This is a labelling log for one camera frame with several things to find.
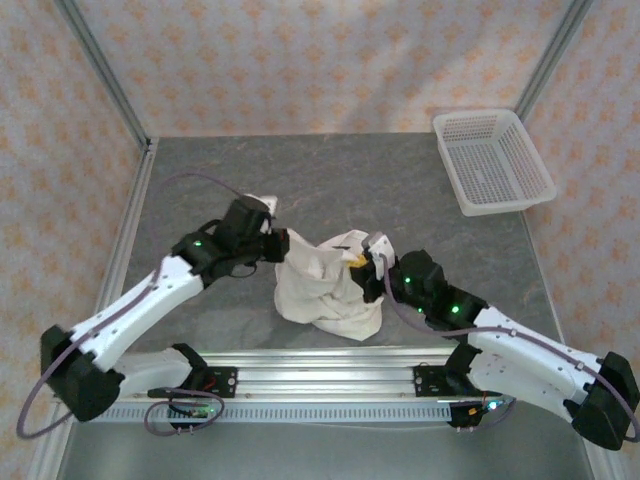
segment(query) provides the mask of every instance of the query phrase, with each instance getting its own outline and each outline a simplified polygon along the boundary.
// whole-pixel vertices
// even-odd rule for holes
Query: white plastic basket
[[[464,215],[524,210],[556,196],[536,147],[511,110],[438,115],[433,126]]]

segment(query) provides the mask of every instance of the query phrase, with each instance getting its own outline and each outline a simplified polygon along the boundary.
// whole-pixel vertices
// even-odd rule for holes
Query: gray tabletop
[[[451,283],[557,338],[521,215],[463,216],[433,134],[162,139],[150,191],[185,169],[217,175],[246,193],[278,196],[277,224],[316,244],[359,229],[386,233],[400,255],[425,248]],[[185,233],[224,215],[232,199],[201,179],[185,179],[153,200],[148,195],[125,288],[154,268],[150,224],[168,251]],[[274,307],[273,270],[262,264],[251,278],[216,282],[167,315],[134,349],[164,349],[174,342],[201,352],[448,342],[416,333],[389,305],[383,305],[381,330],[364,342],[286,321]]]

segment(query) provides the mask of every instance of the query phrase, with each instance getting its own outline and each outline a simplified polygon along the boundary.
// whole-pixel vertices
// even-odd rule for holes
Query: orange floral pattern wall
[[[22,479],[40,334],[90,315],[140,152],[50,0],[0,3],[0,85],[0,477]]]
[[[151,136],[429,131],[511,107],[570,0],[80,0]]]
[[[567,341],[640,372],[637,0],[594,2],[527,128],[559,187],[526,217]]]

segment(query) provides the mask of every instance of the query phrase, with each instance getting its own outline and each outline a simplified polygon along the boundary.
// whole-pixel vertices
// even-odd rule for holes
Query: white cloth
[[[349,262],[358,260],[366,236],[351,230],[314,247],[289,230],[289,253],[276,265],[275,304],[280,315],[354,340],[376,334],[382,325],[382,297],[365,303],[349,273]]]

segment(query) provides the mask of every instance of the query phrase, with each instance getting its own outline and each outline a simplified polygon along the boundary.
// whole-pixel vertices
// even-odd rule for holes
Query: purple cable
[[[213,422],[215,422],[218,418],[220,418],[220,416],[222,415],[222,413],[224,412],[224,400],[222,400],[222,398],[220,398],[218,395],[216,395],[215,393],[210,393],[210,392],[197,392],[194,390],[184,390],[182,388],[165,388],[165,391],[167,393],[183,393],[183,394],[187,394],[187,395],[194,395],[197,394],[200,397],[208,397],[208,398],[213,398],[214,400],[216,400],[219,404],[220,404],[220,410],[218,410],[218,412],[216,412],[216,414],[211,417],[209,420],[207,420],[206,422],[202,422],[200,425],[193,427],[190,426],[189,427],[189,432],[193,433],[195,431],[198,430],[202,430],[203,428],[206,428],[210,425],[213,424]],[[168,405],[168,406],[182,406],[182,407],[206,407],[208,405],[203,404],[203,403],[197,403],[197,402],[175,402],[173,400],[161,400],[159,402],[154,403],[153,405],[151,405],[148,409],[147,412],[144,414],[144,428],[146,428],[147,432],[156,435],[158,437],[172,437],[174,435],[180,435],[182,433],[182,429],[178,428],[177,430],[165,430],[165,431],[161,431],[161,430],[156,430],[155,428],[151,427],[151,424],[149,423],[149,415],[151,415],[151,411],[156,408],[159,407],[161,405]]]
[[[443,338],[457,337],[459,335],[469,335],[470,333],[483,333],[483,332],[504,333],[507,335],[512,334],[513,329],[505,328],[505,327],[475,327],[475,328],[462,328],[460,330],[453,330],[450,332],[438,332],[436,330],[432,330],[426,325],[413,323],[407,316],[405,316],[404,312],[400,308],[400,305],[398,304],[398,302],[393,296],[393,292],[391,291],[391,280],[389,279],[389,261],[384,255],[381,255],[381,257],[382,257],[382,262],[384,264],[384,288],[387,292],[387,296],[389,297],[391,307],[396,312],[398,317],[400,317],[400,319],[410,327],[413,327],[414,329],[419,330],[428,335],[434,335],[434,336],[443,337]],[[566,360],[571,365],[576,367],[577,370],[580,370],[580,369],[584,370],[593,378],[598,380],[602,385],[604,385],[605,388],[609,390],[609,392],[611,392],[611,394],[618,401],[618,403],[620,403],[620,405],[622,406],[622,409],[629,416],[629,419],[631,420],[631,424],[633,425],[634,436],[633,437],[625,436],[624,439],[628,442],[640,443],[640,422],[638,421],[635,414],[633,413],[633,410],[631,410],[631,407],[629,406],[629,404],[625,401],[622,395],[620,395],[620,392],[618,392],[618,390],[616,390],[616,388],[613,385],[611,385],[611,383],[606,378],[604,378],[602,375],[600,375],[598,372],[596,372],[592,368],[587,367],[579,360],[576,360],[570,355],[567,355],[562,350],[559,350],[554,346],[549,345],[546,342],[536,337],[533,337],[526,333],[520,333],[520,332],[517,333],[517,336],[519,338],[527,340],[528,342],[538,345],[539,347],[553,353],[554,355],[557,355],[563,360]]]
[[[153,195],[150,196],[151,205],[153,206],[153,200],[154,200],[157,192],[162,191],[166,187],[174,184],[176,182],[176,180],[178,180],[180,178],[184,178],[184,177],[201,177],[201,178],[205,178],[205,179],[207,179],[207,180],[209,180],[211,182],[214,182],[214,183],[220,185],[221,187],[226,188],[227,190],[230,190],[231,192],[233,192],[237,196],[241,195],[241,193],[239,191],[235,190],[234,188],[230,187],[229,185],[227,185],[222,180],[220,180],[220,179],[218,179],[218,178],[216,178],[216,177],[214,177],[212,175],[209,175],[209,174],[206,174],[206,173],[200,173],[200,172],[193,171],[193,170],[187,170],[187,171],[184,171],[184,172],[176,173],[175,175],[172,175],[172,176],[168,177],[167,179],[165,179],[158,186],[158,188],[155,190],[155,192],[153,192]],[[146,296],[152,291],[153,285],[158,280],[158,277],[160,276],[160,272],[162,270],[162,259],[163,259],[163,256],[161,254],[159,254],[158,242],[157,242],[156,236],[154,234],[154,229],[153,229],[153,225],[152,224],[149,225],[149,230],[151,232],[151,244],[152,244],[152,248],[154,250],[154,255],[156,256],[156,258],[159,259],[157,261],[157,263],[156,263],[158,265],[158,267],[153,271],[152,276],[151,276],[151,280],[149,281],[149,284],[133,300],[131,300],[131,302],[129,302],[124,307],[122,307],[120,310],[118,310],[118,311],[114,312],[113,314],[111,314],[109,317],[107,317],[102,322],[100,322],[98,325],[96,325],[93,329],[87,331],[84,335],[82,335],[75,342],[73,342],[71,345],[69,345],[60,355],[58,355],[58,357],[56,357],[56,359],[51,363],[51,365],[49,365],[49,367],[45,370],[45,372],[42,374],[42,376],[38,379],[36,384],[33,386],[31,391],[29,392],[29,395],[27,395],[27,398],[26,398],[24,404],[22,405],[22,409],[20,410],[20,414],[18,415],[18,422],[17,422],[17,425],[16,425],[16,434],[18,435],[18,437],[20,437],[20,438],[22,438],[24,440],[33,440],[33,439],[38,438],[38,437],[40,437],[42,435],[45,435],[46,433],[49,433],[51,430],[53,430],[58,425],[62,424],[63,422],[65,422],[66,420],[68,420],[71,417],[71,415],[72,415],[71,412],[68,412],[65,415],[63,415],[62,417],[60,417],[59,419],[55,420],[51,425],[48,425],[48,426],[46,426],[46,427],[44,427],[44,428],[42,428],[42,429],[40,429],[40,430],[38,430],[36,432],[29,433],[29,432],[25,431],[25,423],[26,423],[26,420],[27,420],[27,415],[29,414],[29,410],[31,409],[31,406],[33,405],[33,401],[35,400],[36,395],[38,395],[38,393],[40,393],[40,390],[45,385],[45,383],[47,383],[47,381],[51,378],[51,376],[54,374],[54,372],[69,357],[69,355],[71,355],[77,348],[80,347],[80,345],[82,345],[84,342],[89,340],[89,338],[91,338],[93,335],[95,335],[96,333],[99,333],[100,331],[102,331],[103,329],[105,329],[106,327],[111,325],[113,322],[115,322],[116,320],[120,319],[123,315],[126,315],[133,308],[138,306],[140,304],[140,302],[142,302],[142,300],[144,300],[146,298]],[[192,390],[192,391],[190,390],[189,392],[191,392],[190,394],[198,394],[198,395],[202,394],[202,392],[199,392],[199,391],[196,391],[196,390]]]

